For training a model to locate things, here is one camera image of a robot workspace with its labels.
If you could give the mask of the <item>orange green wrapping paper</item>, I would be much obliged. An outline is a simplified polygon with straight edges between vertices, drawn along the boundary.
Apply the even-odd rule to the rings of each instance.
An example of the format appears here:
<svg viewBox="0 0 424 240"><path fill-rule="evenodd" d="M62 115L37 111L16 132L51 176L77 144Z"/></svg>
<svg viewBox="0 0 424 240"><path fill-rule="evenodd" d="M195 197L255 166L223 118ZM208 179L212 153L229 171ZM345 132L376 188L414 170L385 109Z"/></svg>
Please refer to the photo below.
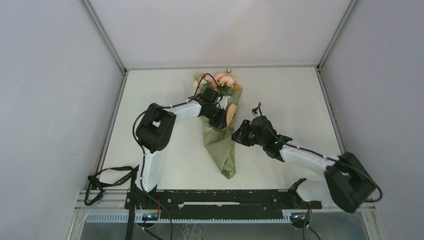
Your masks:
<svg viewBox="0 0 424 240"><path fill-rule="evenodd" d="M235 132L235 121L239 100L243 89L236 85L233 93L226 93L224 96L232 96L232 104L226 109L227 127L217 129L209 125L209 120L200 116L203 122L203 144L210 157L217 166L219 172L227 179L231 179L236 174L236 153L235 142L232 134Z"/></svg>

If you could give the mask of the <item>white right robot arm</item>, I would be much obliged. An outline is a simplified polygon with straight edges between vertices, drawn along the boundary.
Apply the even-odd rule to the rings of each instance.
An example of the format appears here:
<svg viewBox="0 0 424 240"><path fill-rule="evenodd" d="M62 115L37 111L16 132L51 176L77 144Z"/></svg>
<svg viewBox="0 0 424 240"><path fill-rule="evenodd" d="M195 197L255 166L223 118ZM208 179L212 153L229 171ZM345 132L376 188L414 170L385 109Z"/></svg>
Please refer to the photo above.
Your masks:
<svg viewBox="0 0 424 240"><path fill-rule="evenodd" d="M295 208L330 196L340 209L354 213L361 204L371 202L369 197L374 191L378 191L378 199L382 199L380 186L353 153L325 155L302 147L291 137L278 134L266 116L244 120L231 138L247 147L261 146L270 158L298 165L324 178L320 191L311 186L308 190L298 188L289 194L289 203Z"/></svg>

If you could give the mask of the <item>pink fake flower stem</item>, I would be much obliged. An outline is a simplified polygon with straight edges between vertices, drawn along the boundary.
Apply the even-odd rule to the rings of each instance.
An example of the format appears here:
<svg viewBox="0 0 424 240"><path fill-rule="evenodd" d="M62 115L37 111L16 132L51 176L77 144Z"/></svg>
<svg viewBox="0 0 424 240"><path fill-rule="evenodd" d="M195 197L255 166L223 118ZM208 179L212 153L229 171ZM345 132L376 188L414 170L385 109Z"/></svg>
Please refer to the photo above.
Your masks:
<svg viewBox="0 0 424 240"><path fill-rule="evenodd" d="M213 89L217 89L217 84L212 76L207 74L195 74L193 76L194 83L193 87L195 90L201 90L204 86L211 87Z"/></svg>
<svg viewBox="0 0 424 240"><path fill-rule="evenodd" d="M232 76L232 69L227 68L224 73L217 74L214 79L217 82L217 86L220 88L224 88L225 91L233 90L235 84L238 82L237 77Z"/></svg>

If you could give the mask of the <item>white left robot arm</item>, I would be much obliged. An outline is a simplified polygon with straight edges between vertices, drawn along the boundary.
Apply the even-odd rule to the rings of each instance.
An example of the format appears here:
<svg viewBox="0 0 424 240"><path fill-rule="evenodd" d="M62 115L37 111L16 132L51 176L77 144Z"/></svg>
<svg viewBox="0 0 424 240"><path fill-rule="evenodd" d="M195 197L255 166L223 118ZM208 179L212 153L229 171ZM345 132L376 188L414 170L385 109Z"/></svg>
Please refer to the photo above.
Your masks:
<svg viewBox="0 0 424 240"><path fill-rule="evenodd" d="M232 103L231 96L221 96L211 87L203 93L189 97L176 105L162 106L151 103L134 121L133 137L142 150L142 162L137 172L135 184L140 191L137 202L149 209L156 203L157 196L152 190L157 187L159 156L170 142L176 123L205 117L210 125L218 130L227 127L227 108Z"/></svg>

